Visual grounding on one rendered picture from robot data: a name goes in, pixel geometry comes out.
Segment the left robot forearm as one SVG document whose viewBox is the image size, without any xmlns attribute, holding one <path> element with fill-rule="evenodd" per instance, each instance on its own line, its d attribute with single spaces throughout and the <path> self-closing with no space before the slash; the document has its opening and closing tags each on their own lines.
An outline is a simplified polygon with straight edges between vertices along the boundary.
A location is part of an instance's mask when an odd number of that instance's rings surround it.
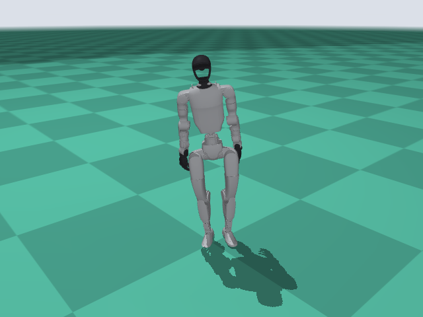
<svg viewBox="0 0 423 317">
<path fill-rule="evenodd" d="M 237 121 L 237 125 L 230 125 L 229 129 L 231 131 L 231 138 L 232 138 L 232 141 L 233 141 L 233 147 L 235 148 L 235 144 L 239 144 L 240 148 L 241 148 L 242 141 L 241 141 L 239 118 L 238 118 L 237 115 L 236 115 L 236 121 Z"/>
</svg>

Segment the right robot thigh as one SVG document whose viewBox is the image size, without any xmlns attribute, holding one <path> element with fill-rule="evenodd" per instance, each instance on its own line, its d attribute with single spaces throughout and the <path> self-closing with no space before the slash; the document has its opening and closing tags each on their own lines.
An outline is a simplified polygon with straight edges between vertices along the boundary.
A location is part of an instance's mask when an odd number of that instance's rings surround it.
<svg viewBox="0 0 423 317">
<path fill-rule="evenodd" d="M 203 200 L 204 203 L 210 202 L 210 192 L 206 191 L 203 150 L 197 149 L 192 151 L 188 158 L 190 177 L 194 193 L 197 200 Z"/>
</svg>

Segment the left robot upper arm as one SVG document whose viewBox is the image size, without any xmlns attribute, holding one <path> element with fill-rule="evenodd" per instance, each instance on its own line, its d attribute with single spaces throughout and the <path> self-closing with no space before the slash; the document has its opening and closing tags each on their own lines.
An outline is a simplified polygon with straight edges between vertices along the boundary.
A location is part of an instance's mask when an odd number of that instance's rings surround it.
<svg viewBox="0 0 423 317">
<path fill-rule="evenodd" d="M 235 97 L 235 91 L 231 85 L 220 85 L 223 96 L 226 97 L 225 103 L 228 111 L 227 125 L 237 125 L 236 121 L 236 111 L 237 103 Z"/>
</svg>

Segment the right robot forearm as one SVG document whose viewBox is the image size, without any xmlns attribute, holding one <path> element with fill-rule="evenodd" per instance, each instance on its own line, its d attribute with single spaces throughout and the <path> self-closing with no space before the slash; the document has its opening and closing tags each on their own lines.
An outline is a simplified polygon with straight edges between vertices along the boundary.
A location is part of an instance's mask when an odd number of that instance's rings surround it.
<svg viewBox="0 0 423 317">
<path fill-rule="evenodd" d="M 189 148 L 189 140 L 188 140 L 188 136 L 189 136 L 189 131 L 180 131 L 180 121 L 178 123 L 178 135 L 179 135 L 179 140 L 180 140 L 180 148 L 179 148 L 179 153 L 181 153 L 182 155 L 184 155 L 184 151 L 186 149 Z"/>
</svg>

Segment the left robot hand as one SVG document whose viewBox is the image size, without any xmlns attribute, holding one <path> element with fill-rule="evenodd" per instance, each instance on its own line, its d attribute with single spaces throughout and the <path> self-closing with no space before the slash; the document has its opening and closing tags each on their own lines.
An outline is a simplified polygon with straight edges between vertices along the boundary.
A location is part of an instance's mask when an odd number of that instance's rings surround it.
<svg viewBox="0 0 423 317">
<path fill-rule="evenodd" d="M 239 157 L 239 162 L 240 162 L 240 159 L 241 159 L 241 150 L 242 150 L 242 146 L 241 146 L 241 148 L 240 148 L 240 145 L 239 144 L 235 144 L 235 148 L 234 148 L 236 151 L 237 151 L 237 153 L 238 153 L 238 157 Z"/>
</svg>

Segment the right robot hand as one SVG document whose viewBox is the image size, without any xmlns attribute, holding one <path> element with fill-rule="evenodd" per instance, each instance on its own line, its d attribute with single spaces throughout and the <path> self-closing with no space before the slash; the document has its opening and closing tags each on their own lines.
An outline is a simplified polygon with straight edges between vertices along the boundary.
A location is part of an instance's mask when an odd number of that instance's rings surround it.
<svg viewBox="0 0 423 317">
<path fill-rule="evenodd" d="M 179 153 L 179 155 L 180 155 L 180 158 L 179 158 L 179 163 L 180 163 L 180 165 L 185 169 L 185 170 L 187 170 L 187 171 L 190 171 L 189 170 L 189 165 L 188 165 L 188 159 L 187 159 L 187 156 L 188 156 L 188 149 L 186 149 L 185 151 L 184 151 L 184 155 L 182 155 L 181 153 Z"/>
</svg>

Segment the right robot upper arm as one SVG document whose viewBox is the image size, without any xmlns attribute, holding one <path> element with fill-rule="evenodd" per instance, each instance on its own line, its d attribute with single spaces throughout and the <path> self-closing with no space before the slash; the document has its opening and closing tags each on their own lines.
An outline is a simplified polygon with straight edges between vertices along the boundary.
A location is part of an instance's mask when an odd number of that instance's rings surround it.
<svg viewBox="0 0 423 317">
<path fill-rule="evenodd" d="M 189 91 L 182 90 L 178 93 L 177 96 L 177 109 L 178 116 L 180 118 L 180 131 L 188 131 L 190 129 L 190 121 L 188 121 L 188 101 L 189 101 Z"/>
</svg>

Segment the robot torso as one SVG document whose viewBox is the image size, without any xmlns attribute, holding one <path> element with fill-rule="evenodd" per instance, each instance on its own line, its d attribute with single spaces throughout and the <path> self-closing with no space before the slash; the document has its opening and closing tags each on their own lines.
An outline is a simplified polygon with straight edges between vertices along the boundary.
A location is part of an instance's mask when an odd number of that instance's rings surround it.
<svg viewBox="0 0 423 317">
<path fill-rule="evenodd" d="M 194 123 L 200 133 L 205 134 L 202 141 L 204 160 L 217 160 L 223 158 L 223 143 L 216 132 L 221 131 L 224 121 L 223 93 L 219 83 L 209 82 L 211 87 L 200 89 L 190 87 L 189 101 L 194 118 Z"/>
</svg>

